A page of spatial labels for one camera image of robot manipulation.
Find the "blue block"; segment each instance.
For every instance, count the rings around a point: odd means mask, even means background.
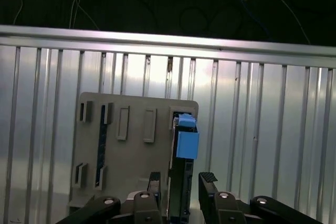
[[[176,157],[197,159],[199,137],[198,132],[180,131],[177,139]]]
[[[190,128],[194,128],[196,127],[196,119],[189,114],[181,114],[178,117],[178,124],[179,126],[183,126],[183,127],[190,127]]]

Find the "dark background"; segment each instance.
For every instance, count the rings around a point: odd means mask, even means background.
[[[23,0],[16,25],[68,28],[74,0]],[[311,43],[336,46],[336,0],[285,0]],[[20,0],[0,0],[0,24],[10,25]],[[100,30],[306,44],[299,25],[280,0],[81,0]],[[96,29],[79,9],[75,29]]]

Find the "metal bolt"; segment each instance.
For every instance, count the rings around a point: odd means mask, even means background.
[[[227,197],[229,197],[229,194],[227,193],[220,193],[219,194],[223,199],[226,199]]]
[[[257,199],[257,201],[260,203],[260,204],[266,204],[267,203],[267,200],[263,199],[263,198],[259,198]]]
[[[113,199],[106,199],[106,200],[104,201],[104,203],[105,203],[106,205],[112,204],[112,203],[113,203]]]

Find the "corrugated metal wall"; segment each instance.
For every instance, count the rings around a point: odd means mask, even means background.
[[[66,215],[84,91],[197,101],[195,175],[210,170],[244,201],[272,196],[336,223],[336,70],[325,67],[2,45],[0,223]]]

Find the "blue cable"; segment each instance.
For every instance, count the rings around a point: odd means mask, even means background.
[[[258,20],[247,8],[246,4],[244,3],[244,1],[240,0],[241,4],[243,5],[245,11],[247,12],[247,14],[250,16],[251,19],[253,19],[263,30],[264,32],[267,34],[268,39],[270,41],[272,41],[272,38],[270,36],[269,30],[266,28],[266,26],[260,21]]]

